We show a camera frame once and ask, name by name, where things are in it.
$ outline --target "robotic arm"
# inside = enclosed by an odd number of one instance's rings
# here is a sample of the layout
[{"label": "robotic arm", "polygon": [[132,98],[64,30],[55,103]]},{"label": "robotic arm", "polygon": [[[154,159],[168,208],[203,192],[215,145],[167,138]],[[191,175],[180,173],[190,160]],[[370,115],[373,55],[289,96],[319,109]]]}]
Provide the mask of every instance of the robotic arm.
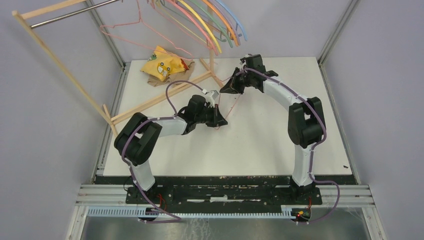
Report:
[{"label": "robotic arm", "polygon": [[299,194],[303,190],[307,191],[307,189],[313,187],[308,187],[313,183],[309,177],[311,148],[313,144],[322,139],[323,129],[316,117],[299,97],[307,99],[307,102],[313,107],[325,125],[321,100],[318,97],[307,98],[282,87],[279,84],[281,80],[278,74],[272,70],[266,71],[262,57],[259,54],[246,56],[241,59],[241,62],[245,64],[245,68],[256,70],[275,81],[253,71],[243,71],[236,67],[230,80],[219,92],[224,94],[243,94],[245,87],[254,87],[275,99],[288,111],[288,135],[295,144],[294,171],[291,177],[291,186],[299,191]]},{"label": "robotic arm", "polygon": [[[206,126],[211,128],[228,124],[221,115],[218,105],[215,104],[215,99],[218,95],[216,90],[206,92],[205,97],[193,95],[188,105],[183,107],[177,116],[163,117],[147,122],[137,132],[142,134],[142,136],[134,136],[129,141],[125,159],[135,180],[144,191],[149,190],[155,183],[149,164],[149,157],[158,138],[170,135],[186,135],[193,131],[197,124],[206,124]],[[134,114],[116,137],[114,147],[121,156],[131,134],[146,121],[148,121],[148,117],[142,113]]]}]

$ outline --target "metal hanging bar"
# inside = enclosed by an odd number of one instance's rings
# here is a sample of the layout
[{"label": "metal hanging bar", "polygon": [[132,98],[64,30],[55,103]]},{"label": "metal hanging bar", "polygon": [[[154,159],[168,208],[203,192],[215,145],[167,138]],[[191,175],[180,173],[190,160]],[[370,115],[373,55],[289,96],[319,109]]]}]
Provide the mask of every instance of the metal hanging bar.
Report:
[{"label": "metal hanging bar", "polygon": [[43,21],[43,22],[34,24],[34,25],[31,26],[31,29],[35,29],[35,28],[38,28],[38,27],[43,26],[43,25],[46,25],[46,24],[54,23],[56,21],[59,21],[59,20],[62,20],[62,19],[66,19],[66,18],[72,17],[74,15],[77,15],[77,14],[80,14],[80,13],[83,13],[83,12],[86,12],[86,11],[89,11],[89,10],[92,10],[92,9],[96,9],[98,7],[105,6],[105,5],[108,5],[108,4],[117,2],[117,1],[121,1],[121,0],[109,0],[109,1],[101,2],[99,4],[90,6],[90,7],[86,7],[86,8],[77,10],[77,11],[73,11],[71,13],[68,13],[68,14],[65,14],[65,15],[62,15],[62,16],[58,16],[58,17],[52,18],[52,19],[47,20],[47,21]]}]

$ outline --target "brown cloth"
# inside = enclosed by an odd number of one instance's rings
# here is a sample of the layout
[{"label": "brown cloth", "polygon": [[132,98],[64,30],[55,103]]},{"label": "brown cloth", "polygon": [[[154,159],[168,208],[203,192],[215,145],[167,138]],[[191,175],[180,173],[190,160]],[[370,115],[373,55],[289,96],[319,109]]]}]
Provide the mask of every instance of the brown cloth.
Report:
[{"label": "brown cloth", "polygon": [[194,61],[185,61],[184,63],[188,66],[188,70],[183,72],[178,72],[174,74],[170,74],[165,81],[159,80],[159,78],[149,75],[147,83],[152,85],[153,87],[161,86],[164,84],[172,83],[178,80],[185,80],[188,81],[190,79],[190,76],[192,75],[193,71],[195,70],[196,63]]}]

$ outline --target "white tabletop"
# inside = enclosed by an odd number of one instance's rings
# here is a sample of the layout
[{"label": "white tabletop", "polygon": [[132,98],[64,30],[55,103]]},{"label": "white tabletop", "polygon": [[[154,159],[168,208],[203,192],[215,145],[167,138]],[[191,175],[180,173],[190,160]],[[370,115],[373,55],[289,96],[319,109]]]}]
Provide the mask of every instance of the white tabletop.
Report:
[{"label": "white tabletop", "polygon": [[[140,72],[145,60],[131,62],[120,102],[119,113],[165,92],[166,85],[147,84],[148,75]],[[222,80],[239,67],[238,58],[215,59],[215,73]],[[282,81],[310,98],[322,101],[327,140],[316,148],[313,173],[316,175],[352,174],[330,100],[314,57],[263,58],[267,70],[274,70]],[[205,69],[196,61],[192,77]],[[207,90],[219,90],[212,78],[199,84]],[[195,87],[171,97],[177,111],[186,106],[192,95],[202,93]],[[226,116],[238,95],[222,94],[219,109]],[[165,100],[143,112],[146,116],[165,117],[173,114]],[[246,88],[231,114],[228,125],[219,130],[198,124],[187,135],[161,137],[150,156],[155,176],[271,176],[291,175],[294,168],[294,144],[287,133],[288,112],[275,100],[252,87]],[[116,128],[121,131],[127,123]],[[129,176],[130,172],[113,147],[106,155],[104,176]]]}]

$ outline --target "white wall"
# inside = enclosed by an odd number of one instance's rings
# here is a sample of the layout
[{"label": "white wall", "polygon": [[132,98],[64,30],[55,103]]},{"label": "white wall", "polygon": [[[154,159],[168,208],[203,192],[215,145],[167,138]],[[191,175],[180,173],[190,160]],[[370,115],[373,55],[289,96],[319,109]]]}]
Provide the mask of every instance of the white wall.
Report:
[{"label": "white wall", "polygon": [[[262,54],[263,57],[318,57],[339,17],[349,0],[222,0],[243,24],[248,42],[230,48],[222,43],[223,54],[218,58],[241,58],[247,53]],[[178,47],[188,50],[195,57],[208,57],[202,45],[180,31],[157,13],[145,0],[139,0],[142,16],[146,23],[171,39]],[[125,0],[101,7],[98,10],[107,25],[115,25],[138,20],[136,0]],[[120,26],[111,33],[150,47],[163,46],[169,51],[182,54],[170,43],[145,27],[142,23]],[[126,62],[148,59],[152,50],[145,49],[121,40],[115,40]]]},{"label": "white wall", "polygon": [[[90,178],[106,129],[100,115],[12,17],[12,10],[25,13],[57,2],[0,1],[2,240],[64,239],[80,184]],[[95,100],[110,106],[120,68],[90,15],[36,32]]]},{"label": "white wall", "polygon": [[325,69],[391,240],[423,239],[424,2],[361,1]]}]

